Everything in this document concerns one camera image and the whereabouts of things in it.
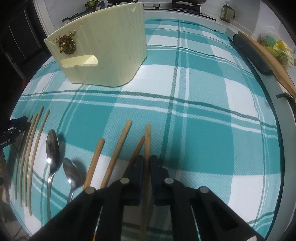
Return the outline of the cream utensil holder box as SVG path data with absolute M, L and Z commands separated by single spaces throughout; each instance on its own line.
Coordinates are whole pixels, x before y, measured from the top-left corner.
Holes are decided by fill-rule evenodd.
M 44 42 L 71 83 L 124 85 L 147 57 L 143 4 L 121 4 L 85 15 Z

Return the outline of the small steel spoon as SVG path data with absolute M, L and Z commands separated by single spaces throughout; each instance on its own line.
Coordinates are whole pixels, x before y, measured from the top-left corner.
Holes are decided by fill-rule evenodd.
M 67 181 L 70 184 L 70 192 L 67 198 L 67 204 L 69 204 L 73 198 L 74 192 L 82 186 L 82 177 L 76 165 L 71 160 L 64 158 L 62 165 Z

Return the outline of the bag of colourful sponges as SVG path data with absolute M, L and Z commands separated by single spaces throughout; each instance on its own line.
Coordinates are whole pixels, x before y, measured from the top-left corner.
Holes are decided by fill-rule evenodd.
M 274 56 L 285 70 L 292 65 L 295 66 L 295 52 L 276 34 L 261 33 L 259 43 Z

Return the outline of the wooden cutting board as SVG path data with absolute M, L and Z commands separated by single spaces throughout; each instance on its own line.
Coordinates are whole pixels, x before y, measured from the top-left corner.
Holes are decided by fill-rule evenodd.
M 251 45 L 255 49 L 255 51 L 262 57 L 262 59 L 269 66 L 277 81 L 288 91 L 288 93 L 295 99 L 295 85 L 288 75 L 287 71 L 280 65 L 280 63 L 276 60 L 276 58 L 265 49 L 262 45 L 260 45 L 257 41 L 247 36 L 243 32 L 239 31 L 238 35 L 240 35 L 248 44 Z

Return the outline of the large steel spoon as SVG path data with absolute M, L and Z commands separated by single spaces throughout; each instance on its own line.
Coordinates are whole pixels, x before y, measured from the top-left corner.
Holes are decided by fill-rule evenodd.
M 49 164 L 49 176 L 47 184 L 47 218 L 51 219 L 51 189 L 54 175 L 60 168 L 60 149 L 57 134 L 54 130 L 49 130 L 46 139 L 47 163 Z

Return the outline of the glass kettle jug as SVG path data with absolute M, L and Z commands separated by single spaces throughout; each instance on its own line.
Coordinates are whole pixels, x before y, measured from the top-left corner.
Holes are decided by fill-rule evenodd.
M 235 15 L 235 10 L 231 6 L 229 6 L 228 3 L 225 3 L 222 7 L 220 19 L 227 23 L 230 23 L 231 20 L 235 19 Z

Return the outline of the teal plaid tablecloth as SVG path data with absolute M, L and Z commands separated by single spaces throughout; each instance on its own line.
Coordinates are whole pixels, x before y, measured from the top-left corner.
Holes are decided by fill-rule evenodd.
M 132 126 L 112 173 L 120 178 L 145 125 L 151 154 L 185 186 L 209 187 L 261 236 L 268 237 L 280 195 L 282 145 L 271 100 L 252 65 L 225 33 L 193 22 L 145 22 L 147 58 L 133 80 L 120 87 L 72 84 L 48 59 L 23 91 L 12 116 L 49 112 L 30 153 L 32 205 L 10 205 L 25 231 L 47 223 L 45 142 L 55 130 L 62 158 L 88 169 L 100 138 L 105 144 L 92 179 L 99 188 L 128 120 Z M 18 172 L 18 181 L 22 176 Z

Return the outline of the spice bottles rack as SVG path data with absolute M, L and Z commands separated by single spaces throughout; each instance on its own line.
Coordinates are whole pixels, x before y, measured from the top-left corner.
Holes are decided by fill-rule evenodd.
M 71 17 L 66 17 L 64 18 L 61 22 L 63 25 L 66 25 L 68 23 L 70 23 L 73 20 L 76 20 L 82 16 L 88 15 L 90 13 L 93 13 L 95 11 L 101 10 L 106 8 L 105 2 L 104 1 L 88 1 L 85 4 L 85 11 L 81 12 L 81 13 L 76 13 L 75 15 L 71 16 Z

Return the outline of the dark rolled mat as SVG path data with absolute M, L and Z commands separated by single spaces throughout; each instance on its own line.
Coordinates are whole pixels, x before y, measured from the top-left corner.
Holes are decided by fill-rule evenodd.
M 272 71 L 260 54 L 238 34 L 233 35 L 233 43 L 250 60 L 256 69 L 263 75 L 272 75 Z

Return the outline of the gas stove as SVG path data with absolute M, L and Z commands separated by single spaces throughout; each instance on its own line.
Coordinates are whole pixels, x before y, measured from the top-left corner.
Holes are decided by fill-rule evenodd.
M 216 21 L 215 18 L 201 11 L 201 5 L 206 1 L 141 1 L 145 11 L 176 11 L 200 16 Z

